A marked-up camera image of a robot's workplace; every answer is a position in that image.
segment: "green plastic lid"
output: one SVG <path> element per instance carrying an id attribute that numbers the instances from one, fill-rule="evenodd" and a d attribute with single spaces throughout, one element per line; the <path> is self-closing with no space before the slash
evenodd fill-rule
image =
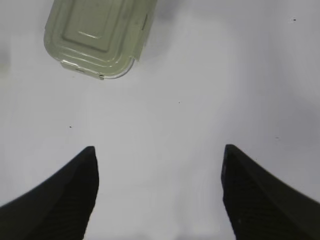
<path id="1" fill-rule="evenodd" d="M 115 79 L 140 58 L 157 0 L 55 0 L 44 45 L 62 66 Z"/>

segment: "white background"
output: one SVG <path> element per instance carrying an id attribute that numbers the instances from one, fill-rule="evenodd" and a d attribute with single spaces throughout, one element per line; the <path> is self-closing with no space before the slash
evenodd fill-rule
<path id="1" fill-rule="evenodd" d="M 141 61 L 106 81 L 46 53 L 52 3 L 0 2 L 0 205 L 91 145 L 88 240 L 233 240 L 225 144 L 320 201 L 319 0 L 158 0 Z"/>

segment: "white table surface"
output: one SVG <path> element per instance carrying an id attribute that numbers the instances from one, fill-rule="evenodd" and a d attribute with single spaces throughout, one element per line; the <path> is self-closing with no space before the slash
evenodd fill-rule
<path id="1" fill-rule="evenodd" d="M 320 201 L 319 0 L 158 0 L 141 61 L 105 81 L 47 54 L 52 3 L 0 2 L 0 205 L 91 145 L 88 240 L 234 239 L 225 144 Z"/>

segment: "plastic container lid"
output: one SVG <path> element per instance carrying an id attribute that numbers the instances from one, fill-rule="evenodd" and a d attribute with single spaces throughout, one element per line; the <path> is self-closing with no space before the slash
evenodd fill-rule
<path id="1" fill-rule="evenodd" d="M 140 58 L 157 0 L 55 0 L 45 27 L 47 52 L 62 66 L 115 79 Z"/>

